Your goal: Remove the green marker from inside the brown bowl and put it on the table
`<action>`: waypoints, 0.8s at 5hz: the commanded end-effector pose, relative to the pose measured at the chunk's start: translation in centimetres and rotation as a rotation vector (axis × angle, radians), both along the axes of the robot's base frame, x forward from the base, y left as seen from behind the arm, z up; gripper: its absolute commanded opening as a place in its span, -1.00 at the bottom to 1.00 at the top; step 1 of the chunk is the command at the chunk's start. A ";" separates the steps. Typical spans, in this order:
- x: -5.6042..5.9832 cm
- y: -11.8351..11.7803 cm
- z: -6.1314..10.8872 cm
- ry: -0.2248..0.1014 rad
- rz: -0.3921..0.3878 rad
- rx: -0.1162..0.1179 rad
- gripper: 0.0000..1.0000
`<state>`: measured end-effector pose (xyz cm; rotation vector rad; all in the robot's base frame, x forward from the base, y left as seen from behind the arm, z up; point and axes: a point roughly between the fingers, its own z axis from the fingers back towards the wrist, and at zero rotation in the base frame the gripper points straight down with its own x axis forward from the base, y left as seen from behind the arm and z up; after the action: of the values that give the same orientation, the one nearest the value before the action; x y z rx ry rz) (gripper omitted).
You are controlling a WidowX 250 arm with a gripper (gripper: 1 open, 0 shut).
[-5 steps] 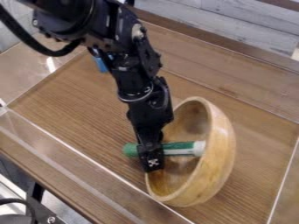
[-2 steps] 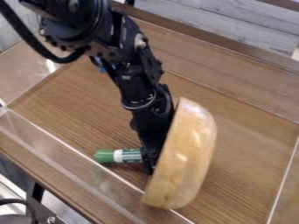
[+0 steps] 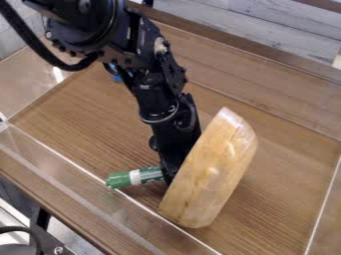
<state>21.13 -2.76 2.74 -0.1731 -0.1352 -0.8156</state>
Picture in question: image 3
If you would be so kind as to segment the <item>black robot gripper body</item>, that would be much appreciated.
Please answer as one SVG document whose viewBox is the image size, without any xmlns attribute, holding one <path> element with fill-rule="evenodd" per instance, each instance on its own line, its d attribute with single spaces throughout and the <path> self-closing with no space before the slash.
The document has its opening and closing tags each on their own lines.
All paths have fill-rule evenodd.
<svg viewBox="0 0 341 255">
<path fill-rule="evenodd" d="M 178 98 L 178 110 L 173 117 L 152 125 L 151 148 L 163 164 L 181 167 L 183 160 L 201 136 L 198 113 L 191 94 L 182 93 Z"/>
</svg>

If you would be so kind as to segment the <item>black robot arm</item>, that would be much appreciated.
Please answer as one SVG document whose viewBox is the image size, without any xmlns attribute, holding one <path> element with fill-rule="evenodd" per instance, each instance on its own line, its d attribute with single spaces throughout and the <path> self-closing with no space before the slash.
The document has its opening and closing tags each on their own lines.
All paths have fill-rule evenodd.
<svg viewBox="0 0 341 255">
<path fill-rule="evenodd" d="M 173 181 L 201 135 L 191 94 L 183 91 L 186 69 L 171 53 L 158 25 L 124 0 L 23 0 L 48 19 L 53 46 L 92 57 L 118 73 L 136 98 L 139 116 L 152 129 L 150 147 Z"/>
</svg>

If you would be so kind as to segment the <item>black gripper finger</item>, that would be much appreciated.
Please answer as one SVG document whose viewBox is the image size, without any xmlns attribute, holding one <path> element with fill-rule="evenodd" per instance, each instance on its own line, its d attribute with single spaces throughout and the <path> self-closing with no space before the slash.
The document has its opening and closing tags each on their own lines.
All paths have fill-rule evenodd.
<svg viewBox="0 0 341 255">
<path fill-rule="evenodd" d="M 178 173 L 179 167 L 175 164 L 163 164 L 162 173 L 164 177 L 166 184 L 171 184 L 173 179 Z"/>
</svg>

